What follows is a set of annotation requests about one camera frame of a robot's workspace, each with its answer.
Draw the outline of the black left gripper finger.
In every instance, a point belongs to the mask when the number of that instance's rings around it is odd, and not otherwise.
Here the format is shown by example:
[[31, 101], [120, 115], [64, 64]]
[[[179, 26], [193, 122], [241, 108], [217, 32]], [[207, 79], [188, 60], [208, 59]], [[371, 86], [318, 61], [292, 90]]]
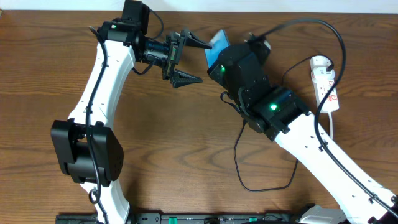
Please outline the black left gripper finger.
[[173, 88], [180, 88], [185, 85], [202, 82], [203, 80], [200, 77], [196, 77], [181, 70], [174, 70], [173, 74], [170, 77], [170, 83], [172, 84]]
[[189, 47], [196, 47], [201, 49], [212, 49], [212, 46], [208, 42], [200, 40], [192, 31], [189, 29], [183, 29], [180, 33], [183, 37], [183, 45]]

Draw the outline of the blue Galaxy smartphone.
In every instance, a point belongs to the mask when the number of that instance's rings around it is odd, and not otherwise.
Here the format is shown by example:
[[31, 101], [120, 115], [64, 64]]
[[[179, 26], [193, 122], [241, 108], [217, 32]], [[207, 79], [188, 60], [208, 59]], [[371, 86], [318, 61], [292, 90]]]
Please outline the blue Galaxy smartphone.
[[230, 42], [226, 31], [219, 30], [210, 40], [210, 49], [205, 49], [205, 56], [208, 68], [210, 68], [218, 59], [218, 54], [225, 48], [230, 46]]

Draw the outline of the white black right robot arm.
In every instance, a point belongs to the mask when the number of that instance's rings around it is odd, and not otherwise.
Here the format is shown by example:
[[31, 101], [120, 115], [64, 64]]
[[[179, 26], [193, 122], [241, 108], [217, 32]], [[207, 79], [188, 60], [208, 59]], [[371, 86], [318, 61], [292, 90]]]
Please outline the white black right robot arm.
[[231, 45], [220, 30], [205, 51], [209, 77], [225, 88], [244, 123], [296, 157], [329, 191], [350, 223], [397, 223], [397, 196], [363, 171], [291, 90], [270, 86], [266, 41]]

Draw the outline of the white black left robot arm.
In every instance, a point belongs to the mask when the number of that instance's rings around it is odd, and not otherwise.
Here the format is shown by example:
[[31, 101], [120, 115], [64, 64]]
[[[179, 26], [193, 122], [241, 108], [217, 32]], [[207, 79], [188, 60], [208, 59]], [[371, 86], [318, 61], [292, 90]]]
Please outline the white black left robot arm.
[[209, 44], [188, 29], [164, 41], [148, 37], [151, 14], [143, 2], [126, 1], [121, 17], [92, 30], [98, 45], [88, 83], [68, 119], [53, 122], [50, 135], [61, 171], [87, 191], [96, 213], [58, 215], [57, 223], [136, 222], [119, 181], [124, 151], [113, 131], [124, 83], [136, 63], [160, 67], [174, 88], [201, 82], [176, 65], [185, 46], [207, 49]]

